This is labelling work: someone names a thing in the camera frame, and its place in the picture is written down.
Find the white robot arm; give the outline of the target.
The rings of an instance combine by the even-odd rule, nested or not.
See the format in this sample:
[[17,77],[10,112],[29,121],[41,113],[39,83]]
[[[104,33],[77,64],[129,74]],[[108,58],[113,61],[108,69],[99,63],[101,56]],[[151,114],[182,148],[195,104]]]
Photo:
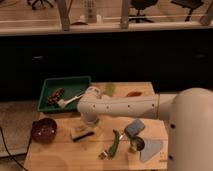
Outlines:
[[[99,115],[152,118],[159,97],[102,98],[89,87],[77,104],[82,119],[93,124]],[[168,171],[213,171],[213,91],[189,88],[177,93],[166,108],[169,113]]]

